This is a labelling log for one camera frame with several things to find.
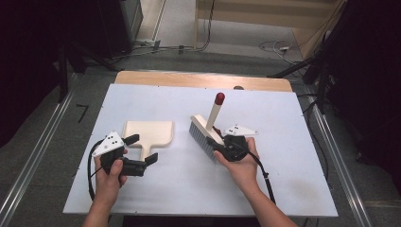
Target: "table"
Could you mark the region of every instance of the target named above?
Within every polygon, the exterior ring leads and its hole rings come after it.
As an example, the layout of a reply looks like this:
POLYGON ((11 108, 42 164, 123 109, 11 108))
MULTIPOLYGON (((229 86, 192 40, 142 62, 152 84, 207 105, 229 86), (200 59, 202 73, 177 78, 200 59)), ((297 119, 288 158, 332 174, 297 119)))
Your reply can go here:
MULTIPOLYGON (((209 19, 213 0, 197 0, 194 46, 197 46, 198 20, 209 19)), ((304 58, 340 18, 346 0, 216 0, 213 20, 269 26, 293 27, 294 37, 304 58)))
MULTIPOLYGON (((173 120, 173 141, 166 148, 153 150, 159 152, 159 161, 147 169, 143 178, 128 180, 112 212, 153 216, 253 216, 251 206, 236 188, 227 169, 212 162, 188 133, 189 116, 208 115, 217 92, 224 92, 226 100, 215 125, 227 129, 230 124, 241 123, 259 130, 259 135, 255 136, 259 155, 270 173, 277 205, 283 212, 297 217, 337 216, 298 100, 286 80, 162 72, 120 72, 115 84, 111 84, 64 213, 85 214, 89 210, 86 160, 97 140, 110 130, 121 133, 127 120, 173 120), (185 84, 195 88, 184 87, 185 84), (274 87, 273 84, 281 88, 263 91, 274 87), (233 85, 249 90, 233 90, 233 85)), ((129 158, 138 159, 138 151, 131 148, 129 158)), ((260 173, 257 180, 268 195, 260 173)))

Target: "red cap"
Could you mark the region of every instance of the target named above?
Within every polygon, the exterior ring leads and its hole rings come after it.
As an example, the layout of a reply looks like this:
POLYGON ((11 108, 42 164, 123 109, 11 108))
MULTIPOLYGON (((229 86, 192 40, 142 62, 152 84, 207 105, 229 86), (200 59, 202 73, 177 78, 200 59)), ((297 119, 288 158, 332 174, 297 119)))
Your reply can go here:
POLYGON ((223 104, 225 95, 223 93, 218 93, 216 95, 215 104, 221 106, 223 104))

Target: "brush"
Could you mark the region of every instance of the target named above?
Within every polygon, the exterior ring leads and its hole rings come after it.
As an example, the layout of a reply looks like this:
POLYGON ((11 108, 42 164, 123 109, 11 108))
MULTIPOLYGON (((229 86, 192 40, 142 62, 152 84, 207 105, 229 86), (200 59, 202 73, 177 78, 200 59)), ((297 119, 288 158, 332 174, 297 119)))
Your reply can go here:
POLYGON ((220 111, 221 104, 223 104, 224 98, 225 95, 223 93, 218 93, 216 95, 215 103, 213 104, 212 111, 210 112, 207 121, 200 114, 195 114, 191 116, 192 123, 189 128, 189 133, 213 161, 216 161, 216 157, 213 154, 214 149, 212 146, 208 145, 206 138, 212 138, 218 144, 224 146, 224 142, 221 136, 215 131, 213 127, 216 118, 218 117, 218 112, 220 111))

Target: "forearm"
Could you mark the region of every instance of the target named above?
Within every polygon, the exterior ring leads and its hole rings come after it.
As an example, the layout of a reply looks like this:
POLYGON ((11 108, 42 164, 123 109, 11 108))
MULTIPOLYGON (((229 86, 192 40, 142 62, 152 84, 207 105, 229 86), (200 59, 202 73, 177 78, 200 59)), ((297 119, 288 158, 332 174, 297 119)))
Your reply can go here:
POLYGON ((241 189, 248 199, 260 225, 270 226, 296 226, 259 188, 256 184, 241 189))
POLYGON ((97 205, 94 201, 82 227, 107 227, 109 215, 110 208, 97 205))

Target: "black stand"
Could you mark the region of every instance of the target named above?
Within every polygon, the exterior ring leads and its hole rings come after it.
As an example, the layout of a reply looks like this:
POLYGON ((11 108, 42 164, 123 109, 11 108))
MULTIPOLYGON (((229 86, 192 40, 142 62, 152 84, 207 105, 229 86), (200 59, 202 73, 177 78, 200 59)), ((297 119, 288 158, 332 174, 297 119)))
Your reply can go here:
POLYGON ((332 53, 332 51, 334 50, 336 39, 339 37, 344 26, 346 25, 346 23, 349 22, 349 19, 356 10, 355 7, 356 2, 357 1, 348 1, 339 21, 337 22, 330 36, 327 39, 325 39, 325 36, 323 37, 321 48, 314 57, 311 57, 309 59, 306 59, 305 61, 294 64, 288 69, 278 74, 268 76, 268 78, 281 79, 309 65, 309 67, 306 70, 306 73, 303 76, 303 81, 305 84, 312 84, 313 81, 315 81, 316 78, 320 76, 318 97, 316 102, 319 107, 319 110, 321 111, 321 114, 324 114, 323 104, 325 97, 325 86, 326 82, 328 81, 328 76, 330 74, 327 59, 329 58, 330 53, 332 53))
POLYGON ((108 63, 78 42, 64 42, 59 49, 59 68, 61 77, 59 103, 64 100, 65 96, 68 93, 67 60, 71 63, 74 72, 83 74, 86 71, 86 64, 82 59, 82 55, 93 59, 94 61, 103 65, 111 71, 119 72, 124 70, 123 68, 117 68, 114 65, 108 63))

